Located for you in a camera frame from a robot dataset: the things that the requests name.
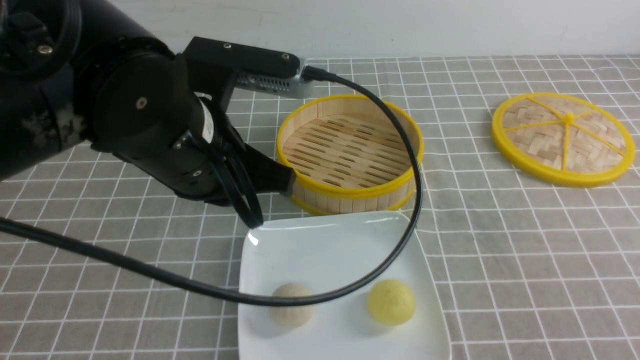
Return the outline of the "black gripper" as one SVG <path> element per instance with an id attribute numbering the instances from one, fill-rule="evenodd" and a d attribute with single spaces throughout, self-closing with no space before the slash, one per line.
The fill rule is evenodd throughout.
<path id="1" fill-rule="evenodd" d="M 91 146 L 179 198 L 238 207 L 252 195 L 290 197 L 294 169 L 247 144 L 226 111 L 240 72 L 286 79 L 299 65 L 294 54 L 201 37 L 172 58 L 132 55 L 99 86 Z"/>

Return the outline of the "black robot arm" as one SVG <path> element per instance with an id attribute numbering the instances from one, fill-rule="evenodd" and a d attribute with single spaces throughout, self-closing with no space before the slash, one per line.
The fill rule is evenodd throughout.
<path id="1" fill-rule="evenodd" d="M 243 141 L 235 89 L 294 98 L 301 60 L 195 36 L 169 46 L 107 0 L 9 0 L 1 21 L 1 179 L 89 142 L 176 196 L 220 207 L 240 176 L 290 195 L 295 171 Z"/>

